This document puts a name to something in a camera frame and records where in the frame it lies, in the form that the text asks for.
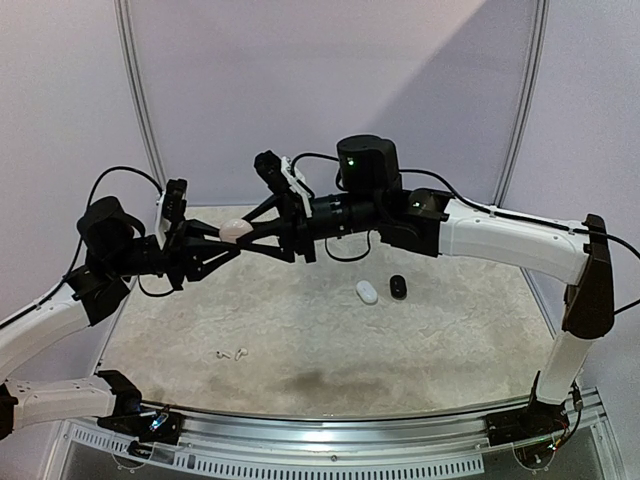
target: gray carpet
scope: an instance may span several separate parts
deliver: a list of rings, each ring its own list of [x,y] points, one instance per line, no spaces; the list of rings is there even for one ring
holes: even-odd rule
[[[247,210],[189,214],[220,225]],[[519,269],[372,239],[355,264],[330,260],[318,243],[315,264],[243,253],[168,298],[136,288],[101,368],[120,370],[148,400],[261,414],[410,414],[528,394],[552,339]],[[357,254],[365,235],[329,247]],[[404,301],[389,294],[394,274],[407,280]],[[362,279],[378,290],[374,306],[356,296]],[[167,288],[164,279],[143,283]],[[248,355],[236,361],[240,348]]]

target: small white object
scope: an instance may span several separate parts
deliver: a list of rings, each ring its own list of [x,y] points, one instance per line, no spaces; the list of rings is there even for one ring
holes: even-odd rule
[[[220,227],[218,233],[220,240],[227,243],[236,243],[238,238],[253,230],[253,227],[249,222],[241,218],[232,218],[227,220]]]
[[[247,355],[249,355],[249,352],[247,351],[246,348],[238,349],[238,351],[236,352],[236,362],[240,360],[242,357],[246,357]]]
[[[356,284],[356,292],[358,293],[360,300],[362,300],[367,305],[373,305],[378,301],[378,292],[376,292],[376,289],[373,288],[373,285],[371,285],[366,280],[360,280]]]

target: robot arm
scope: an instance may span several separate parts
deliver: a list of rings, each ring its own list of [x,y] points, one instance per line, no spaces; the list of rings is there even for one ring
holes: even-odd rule
[[[295,160],[292,164],[270,151],[258,155],[256,171],[272,195],[244,219],[220,228],[185,219],[184,180],[167,184],[154,235],[145,236],[140,222],[115,197],[96,201],[78,222],[87,246],[85,265],[65,278],[48,302],[0,323],[0,377],[8,378],[46,346],[115,312],[129,293],[125,280],[131,276],[167,275],[173,289],[181,290],[185,280],[204,279],[242,251],[286,262],[302,255],[309,263],[316,259],[316,240],[376,230],[383,243],[396,248],[432,257],[484,258],[538,270],[568,285],[563,331],[534,382],[529,406],[518,413],[515,425],[505,426],[511,432],[505,436],[516,441],[556,431],[558,419],[568,423],[564,401],[571,384],[589,347],[613,325],[613,281],[602,219],[589,215],[583,223],[558,222],[496,207],[474,208],[449,192],[404,190],[390,140],[350,137],[338,144],[338,153],[344,193],[321,198],[304,184]],[[273,208],[277,219],[259,221]],[[278,246],[255,242],[270,236]],[[143,412],[140,397],[118,372],[40,385],[9,378],[0,387],[0,438],[30,423],[92,415],[102,417],[107,428],[148,439],[161,414]],[[149,421],[141,421],[142,415]],[[173,417],[170,421],[179,423]],[[173,430],[171,441],[177,441],[179,428]]]

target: black cable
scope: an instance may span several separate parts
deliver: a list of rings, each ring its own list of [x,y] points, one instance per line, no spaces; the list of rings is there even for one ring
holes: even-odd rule
[[[602,232],[591,232],[589,230],[584,230],[584,229],[578,229],[578,230],[574,230],[576,233],[584,233],[586,235],[595,235],[597,237],[605,237],[608,240],[611,240],[612,242],[616,242],[618,245],[622,245],[623,247],[625,247],[627,250],[629,250],[631,253],[633,253],[633,255],[635,255],[635,257],[640,260],[640,252],[633,246],[631,245],[629,242],[627,242],[626,240],[623,240],[620,237],[616,237],[615,235],[611,235],[610,233],[602,233]],[[640,298],[638,300],[635,300],[631,303],[628,303],[627,305],[618,308],[617,310],[615,310],[613,312],[614,315],[619,315],[622,312],[625,312],[627,310],[629,310],[630,308],[633,308],[637,305],[640,305]]]
[[[296,168],[296,163],[298,163],[303,158],[322,158],[324,160],[331,160],[332,162],[339,162],[340,161],[336,157],[332,157],[331,155],[324,155],[323,153],[313,153],[313,152],[300,153],[299,155],[296,155],[294,157],[294,159],[291,161],[291,167],[290,167],[289,171],[291,172],[291,175],[293,175],[294,177],[296,176],[295,173],[294,173],[295,172],[295,168]],[[311,190],[311,188],[309,188],[302,180],[298,179],[298,183],[311,196],[311,200],[316,198],[315,192],[313,190]]]
[[[166,292],[162,292],[162,293],[153,293],[153,292],[148,292],[147,290],[145,290],[145,288],[142,286],[142,280],[140,279],[140,275],[138,275],[138,287],[140,287],[140,291],[142,293],[144,293],[147,297],[151,297],[151,298],[162,298],[162,297],[168,297],[169,295],[171,295],[173,292],[175,292],[175,290],[172,288],[171,290],[167,290]]]
[[[291,160],[291,174],[295,171],[296,164],[303,158],[322,158],[324,160],[331,160],[332,162],[340,161],[338,157],[332,157],[331,155],[325,155],[324,153],[304,152],[296,155],[293,160]]]
[[[358,255],[357,257],[351,257],[351,258],[336,257],[329,251],[329,246],[327,244],[326,238],[324,239],[324,250],[327,252],[327,255],[329,256],[329,258],[331,260],[335,260],[336,262],[342,262],[342,263],[358,262],[363,258],[365,258],[367,255],[369,255],[369,253],[371,253],[371,230],[367,232],[367,251],[361,255]]]
[[[104,177],[106,177],[108,174],[110,174],[111,172],[115,172],[115,171],[125,171],[125,172],[131,172],[131,173],[135,173],[137,175],[140,175],[140,176],[146,178],[147,180],[149,180],[153,184],[153,186],[156,187],[156,189],[158,190],[158,193],[162,194],[162,187],[148,173],[145,173],[142,170],[138,170],[137,168],[128,167],[126,165],[116,165],[115,167],[107,168],[104,172],[102,172],[98,176],[98,178],[96,179],[96,181],[93,184],[93,187],[91,187],[91,191],[90,191],[89,197],[87,199],[87,205],[85,207],[85,210],[87,208],[89,208],[89,206],[91,205],[91,202],[93,201],[93,196],[95,195],[96,190],[98,189],[98,186],[100,185],[100,182],[102,181],[102,179]],[[45,302],[48,302],[49,300],[51,300],[51,298],[53,298],[53,296],[60,291],[62,286],[65,284],[65,282],[69,278],[69,275],[73,271],[73,268],[75,267],[76,262],[78,261],[78,257],[80,256],[80,249],[81,248],[82,248],[82,239],[79,239],[78,240],[78,245],[76,246],[76,251],[73,254],[73,259],[71,260],[71,264],[69,265],[69,268],[67,269],[66,273],[62,276],[62,279],[60,280],[60,282],[53,288],[53,290],[51,290],[47,295],[45,295],[42,298],[42,300],[40,300],[38,303],[32,304],[31,306],[27,307],[25,310],[22,310],[22,311],[16,313],[13,317],[11,317],[7,321],[5,321],[2,325],[0,325],[0,330],[2,330],[4,327],[8,327],[13,322],[15,322],[17,320],[20,320],[22,317],[24,317],[28,313],[33,312],[37,308],[40,308]]]
[[[444,177],[442,177],[440,174],[435,173],[435,172],[431,172],[429,170],[421,170],[419,168],[405,168],[405,169],[401,169],[399,170],[400,173],[417,173],[420,175],[426,175],[428,177],[432,177],[435,178],[436,180],[438,180],[440,183],[442,183],[445,187],[447,187],[447,189],[453,194],[453,196],[459,200],[460,202],[464,203],[467,207],[473,208],[479,212],[482,213],[486,213],[487,215],[495,215],[496,217],[500,217],[500,218],[506,218],[509,220],[519,220],[522,222],[527,222],[527,223],[534,223],[536,225],[542,225],[545,227],[550,227],[550,228],[555,228],[556,230],[562,230],[564,232],[568,232],[570,230],[569,227],[567,227],[566,225],[562,225],[559,223],[554,223],[554,222],[549,222],[547,220],[541,220],[539,218],[531,218],[531,217],[523,217],[521,215],[516,215],[513,213],[506,213],[506,212],[499,212],[499,211],[491,211],[490,208],[487,208],[485,205],[480,205],[478,203],[475,203],[471,200],[468,200],[466,198],[464,198],[462,195],[460,195],[460,192],[458,192],[453,185],[451,185]]]
[[[571,439],[571,437],[573,437],[574,433],[576,433],[576,430],[578,430],[578,427],[580,426],[580,420],[582,420],[582,410],[580,410],[578,412],[578,418],[576,418],[576,423],[573,426],[573,429],[569,432],[569,435],[567,435],[567,438],[562,440],[562,443],[560,445],[558,445],[557,448],[560,448],[563,445],[566,445],[566,443]]]
[[[536,225],[542,225],[545,227],[549,227],[549,228],[554,228],[556,230],[562,230],[564,232],[568,232],[571,229],[566,226],[566,225],[562,225],[559,223],[554,223],[554,222],[549,222],[546,220],[541,220],[539,218],[531,218],[531,217],[525,217],[525,216],[521,216],[521,215],[516,215],[513,213],[506,213],[506,212],[500,212],[500,211],[494,211],[492,212],[489,208],[487,208],[484,205],[479,205],[475,202],[472,202],[471,200],[467,200],[466,198],[464,198],[462,195],[460,195],[460,193],[453,187],[453,185],[451,185],[445,178],[443,178],[442,176],[440,176],[439,174],[435,173],[435,172],[431,172],[429,170],[421,170],[421,169],[417,169],[417,168],[407,168],[407,169],[402,169],[400,170],[400,173],[417,173],[417,174],[421,174],[421,175],[427,175],[429,177],[433,177],[436,180],[440,181],[444,186],[447,187],[447,189],[453,194],[453,196],[459,200],[460,202],[464,203],[465,205],[467,205],[468,207],[471,207],[479,212],[482,213],[486,213],[488,215],[495,215],[496,217],[500,217],[500,218],[506,218],[509,220],[517,220],[517,221],[521,221],[521,222],[527,222],[527,223],[533,223]],[[640,260],[640,252],[633,246],[631,245],[629,242],[627,242],[626,240],[623,240],[620,237],[617,237],[615,235],[611,235],[610,233],[602,233],[602,232],[594,232],[594,231],[590,231],[587,229],[574,229],[573,230],[575,233],[579,233],[579,234],[584,234],[584,235],[595,235],[595,236],[599,236],[599,237],[604,237],[608,240],[611,240],[613,242],[616,242],[619,245],[622,245],[623,247],[625,247],[627,250],[629,250],[631,253],[633,253],[633,255],[635,255],[635,257]],[[640,305],[640,298],[638,300],[635,300],[631,303],[628,303],[627,305],[618,308],[617,310],[615,310],[613,312],[614,315],[619,315],[622,312],[625,312],[627,310],[629,310],[630,308],[636,307]]]

